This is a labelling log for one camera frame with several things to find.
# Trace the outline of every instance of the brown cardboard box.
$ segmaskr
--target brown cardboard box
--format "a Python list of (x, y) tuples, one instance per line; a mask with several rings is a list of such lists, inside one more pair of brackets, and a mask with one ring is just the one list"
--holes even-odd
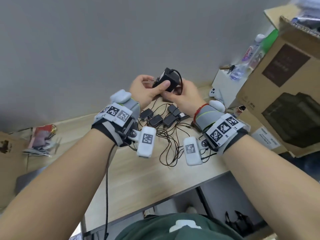
[(0, 209), (13, 200), (17, 177), (27, 172), (27, 156), (22, 154), (28, 142), (0, 132)]
[(244, 110), (238, 117), (245, 124), (250, 126), (249, 135), (260, 142), (271, 151), (280, 154), (288, 150), (280, 144), (280, 142), (260, 123), (260, 121), (247, 109)]
[(237, 94), (277, 140), (300, 157), (320, 150), (320, 33), (290, 21), (300, 10), (265, 10), (279, 37)]

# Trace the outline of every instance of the hand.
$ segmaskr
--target hand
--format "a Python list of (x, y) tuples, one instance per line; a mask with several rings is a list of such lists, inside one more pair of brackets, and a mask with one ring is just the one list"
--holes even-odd
[(166, 80), (152, 88), (152, 83), (143, 83), (153, 81), (152, 76), (139, 75), (132, 82), (129, 92), (134, 100), (139, 102), (140, 109), (145, 109), (155, 96), (165, 91), (170, 86), (170, 81)]
[(174, 102), (181, 112), (193, 117), (198, 108), (206, 104), (206, 102), (202, 99), (198, 92), (198, 88), (194, 85), (192, 81), (188, 81), (183, 78), (182, 84), (182, 94), (181, 87), (178, 87), (173, 92), (164, 91), (161, 95), (165, 99)]

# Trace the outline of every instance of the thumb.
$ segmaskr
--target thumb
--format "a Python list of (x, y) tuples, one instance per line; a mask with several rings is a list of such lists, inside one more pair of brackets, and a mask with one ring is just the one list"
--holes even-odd
[(167, 92), (167, 91), (164, 91), (162, 94), (162, 97), (164, 97), (165, 99), (167, 99), (167, 100), (170, 100), (170, 101), (172, 101), (172, 102), (174, 102), (174, 103), (176, 103), (177, 104), (177, 102), (178, 102), (178, 100), (179, 100), (179, 95), (175, 95), (174, 93), (172, 93), (172, 92)]
[(170, 86), (170, 81), (169, 80), (163, 81), (158, 86), (156, 86), (155, 88), (151, 89), (152, 96), (157, 96), (158, 94), (160, 94), (163, 91), (165, 91), (169, 86)]

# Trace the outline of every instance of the red string bracelet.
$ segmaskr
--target red string bracelet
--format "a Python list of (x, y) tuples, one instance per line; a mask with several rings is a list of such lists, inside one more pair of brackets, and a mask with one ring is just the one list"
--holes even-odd
[(193, 117), (193, 122), (195, 123), (196, 122), (196, 116), (198, 115), (198, 113), (200, 112), (200, 110), (204, 107), (204, 106), (206, 106), (206, 105), (209, 105), (209, 104), (204, 104), (204, 105), (202, 105), (200, 108), (198, 108), (198, 110), (195, 112), (195, 114), (194, 114), (194, 117)]

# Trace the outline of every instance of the green shirt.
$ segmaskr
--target green shirt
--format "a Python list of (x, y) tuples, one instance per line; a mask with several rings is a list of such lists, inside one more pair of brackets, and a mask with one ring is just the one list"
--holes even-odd
[[(169, 232), (177, 220), (193, 220), (196, 228), (183, 226)], [(217, 219), (178, 213), (144, 219), (126, 227), (115, 240), (243, 240), (233, 229)]]

